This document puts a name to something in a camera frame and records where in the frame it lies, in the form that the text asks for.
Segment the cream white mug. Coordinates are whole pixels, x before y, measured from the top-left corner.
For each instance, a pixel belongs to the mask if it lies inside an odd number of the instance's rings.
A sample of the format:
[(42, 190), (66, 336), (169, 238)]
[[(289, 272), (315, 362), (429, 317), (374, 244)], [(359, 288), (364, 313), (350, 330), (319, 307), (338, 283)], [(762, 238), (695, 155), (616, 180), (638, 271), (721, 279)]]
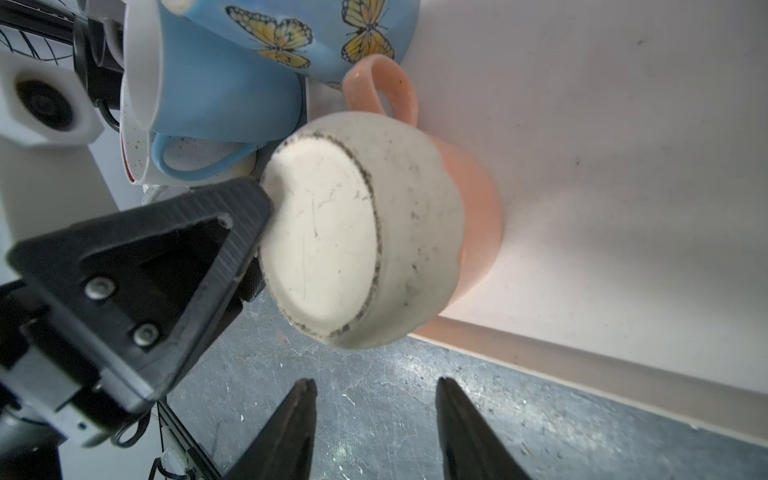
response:
[[(122, 80), (120, 100), (121, 155), (131, 184), (198, 187), (247, 176), (253, 171), (256, 153), (251, 153), (227, 170), (203, 180), (187, 181), (167, 176), (158, 170), (151, 160), (150, 147), (155, 134), (143, 130), (138, 124), (131, 106), (126, 77)], [(240, 144), (175, 137), (164, 153), (164, 160), (168, 166), (176, 170), (199, 170), (213, 165), (240, 147)]]

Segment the light blue mug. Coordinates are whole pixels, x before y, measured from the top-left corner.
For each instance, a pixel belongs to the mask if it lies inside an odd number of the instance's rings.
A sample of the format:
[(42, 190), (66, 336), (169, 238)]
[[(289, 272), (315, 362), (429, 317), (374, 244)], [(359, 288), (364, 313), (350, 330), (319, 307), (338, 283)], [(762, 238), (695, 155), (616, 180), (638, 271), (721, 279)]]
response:
[[(295, 73), (167, 10), (130, 1), (123, 30), (124, 78), (138, 124), (153, 133), (150, 159), (166, 176), (201, 181), (296, 128)], [(177, 138), (229, 142), (238, 150), (196, 170), (165, 160)]]

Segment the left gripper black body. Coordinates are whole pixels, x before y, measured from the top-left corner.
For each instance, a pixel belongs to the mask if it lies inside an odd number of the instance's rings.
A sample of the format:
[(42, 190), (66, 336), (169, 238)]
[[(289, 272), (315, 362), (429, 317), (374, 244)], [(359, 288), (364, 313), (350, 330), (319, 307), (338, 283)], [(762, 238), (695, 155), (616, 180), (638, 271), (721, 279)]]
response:
[(97, 370), (50, 325), (52, 309), (22, 281), (1, 288), (1, 476), (59, 479), (59, 449), (133, 447), (151, 413), (120, 407)]

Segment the orange cream mug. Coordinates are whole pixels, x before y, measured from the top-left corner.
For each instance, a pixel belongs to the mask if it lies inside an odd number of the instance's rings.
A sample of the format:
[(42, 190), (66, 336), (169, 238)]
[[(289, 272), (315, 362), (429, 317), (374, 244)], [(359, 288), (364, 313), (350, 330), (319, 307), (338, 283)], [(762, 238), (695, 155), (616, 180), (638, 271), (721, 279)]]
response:
[(488, 170), (420, 130), (416, 91), (375, 54), (342, 82), (343, 112), (273, 152), (261, 186), (273, 213), (258, 259), (294, 328), (343, 349), (421, 328), (488, 273), (503, 210)]

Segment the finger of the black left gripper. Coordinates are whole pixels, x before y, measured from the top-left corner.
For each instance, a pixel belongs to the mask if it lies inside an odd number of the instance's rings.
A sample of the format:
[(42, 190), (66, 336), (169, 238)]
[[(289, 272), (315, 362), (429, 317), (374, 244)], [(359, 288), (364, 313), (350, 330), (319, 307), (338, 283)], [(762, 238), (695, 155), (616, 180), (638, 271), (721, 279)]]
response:
[(213, 341), (271, 212), (240, 178), (17, 243), (8, 262), (47, 309), (31, 345), (77, 389), (161, 397)]

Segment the blue butterfly mug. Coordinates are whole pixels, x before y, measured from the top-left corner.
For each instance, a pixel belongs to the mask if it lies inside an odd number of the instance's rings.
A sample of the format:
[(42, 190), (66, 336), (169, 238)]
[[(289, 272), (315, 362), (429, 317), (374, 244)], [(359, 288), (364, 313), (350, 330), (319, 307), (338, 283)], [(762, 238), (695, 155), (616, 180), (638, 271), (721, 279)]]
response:
[(417, 0), (165, 1), (171, 13), (333, 88), (370, 55), (396, 62), (416, 28)]

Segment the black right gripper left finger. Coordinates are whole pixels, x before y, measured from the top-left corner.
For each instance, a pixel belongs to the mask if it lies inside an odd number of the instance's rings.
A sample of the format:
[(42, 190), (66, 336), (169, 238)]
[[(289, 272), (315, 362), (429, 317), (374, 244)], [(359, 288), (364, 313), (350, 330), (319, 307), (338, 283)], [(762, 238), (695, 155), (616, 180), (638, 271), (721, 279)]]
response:
[(298, 380), (224, 479), (308, 479), (315, 430), (317, 387)]

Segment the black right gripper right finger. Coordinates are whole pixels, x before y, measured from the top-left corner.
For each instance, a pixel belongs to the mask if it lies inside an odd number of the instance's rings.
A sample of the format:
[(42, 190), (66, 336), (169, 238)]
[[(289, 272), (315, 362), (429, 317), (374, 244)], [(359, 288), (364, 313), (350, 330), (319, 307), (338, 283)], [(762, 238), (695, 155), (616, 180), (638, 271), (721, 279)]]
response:
[(531, 479), (456, 380), (439, 378), (435, 403), (445, 479)]

